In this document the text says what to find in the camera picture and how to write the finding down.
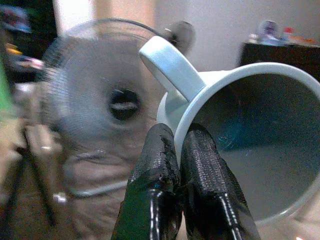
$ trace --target black rubber coating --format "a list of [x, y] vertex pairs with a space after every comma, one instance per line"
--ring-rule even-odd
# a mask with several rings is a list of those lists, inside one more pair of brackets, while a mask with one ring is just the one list
[[182, 219], [175, 194], [180, 172], [174, 136], [168, 126], [153, 126], [128, 180], [111, 240], [174, 240]]
[[189, 240], [260, 239], [236, 177], [199, 124], [192, 124], [184, 139], [181, 184]]

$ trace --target dark cabinet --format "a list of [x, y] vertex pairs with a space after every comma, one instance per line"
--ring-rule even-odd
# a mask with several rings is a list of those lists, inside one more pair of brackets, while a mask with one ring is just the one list
[[239, 65], [260, 62], [289, 64], [306, 71], [320, 82], [320, 47], [244, 43]]

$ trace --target mug rim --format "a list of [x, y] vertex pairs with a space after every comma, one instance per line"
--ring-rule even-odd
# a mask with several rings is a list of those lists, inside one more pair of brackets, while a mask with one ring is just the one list
[[[283, 63], [277, 62], [261, 62], [261, 63], [253, 63], [244, 65], [241, 67], [237, 67], [233, 70], [229, 71], [229, 74], [223, 76], [217, 82], [214, 82], [211, 85], [205, 86], [196, 97], [188, 104], [187, 108], [183, 112], [183, 115], [176, 127], [176, 131], [174, 134], [174, 145], [176, 151], [176, 157], [178, 164], [180, 165], [181, 160], [181, 151], [183, 141], [185, 136], [187, 135], [189, 126], [194, 120], [198, 111], [202, 108], [202, 106], [219, 90], [224, 88], [225, 86], [243, 79], [245, 77], [258, 75], [258, 74], [277, 74], [283, 75], [297, 80], [306, 86], [309, 90], [313, 92], [313, 94], [318, 98], [320, 103], [320, 83], [307, 72]], [[318, 190], [320, 189], [320, 172], [317, 177], [313, 180], [312, 184], [308, 187], [308, 189], [299, 197], [297, 201], [294, 202], [291, 206], [285, 209], [282, 212], [278, 212], [268, 218], [260, 219], [255, 221], [255, 224], [259, 226], [264, 226], [273, 223], [274, 221], [278, 221], [283, 219], [295, 211], [297, 211], [303, 204], [305, 204]]]

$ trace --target white mug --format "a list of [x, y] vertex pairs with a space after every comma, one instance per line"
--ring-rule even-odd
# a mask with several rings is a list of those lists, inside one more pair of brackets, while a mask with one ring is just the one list
[[258, 226], [292, 214], [320, 188], [320, 84], [311, 75], [274, 62], [197, 72], [159, 36], [139, 54], [167, 90], [157, 121], [172, 129], [178, 162], [189, 126], [202, 124]]

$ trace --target white wall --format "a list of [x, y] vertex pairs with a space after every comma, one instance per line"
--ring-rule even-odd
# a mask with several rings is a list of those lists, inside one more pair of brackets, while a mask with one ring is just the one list
[[320, 0], [159, 0], [158, 30], [185, 20], [196, 31], [187, 58], [199, 71], [229, 70], [238, 65], [242, 43], [262, 20], [276, 21], [280, 30], [293, 27], [300, 36], [320, 38]]
[[123, 18], [154, 27], [155, 0], [95, 0], [97, 18]]
[[58, 35], [95, 18], [94, 0], [53, 0]]

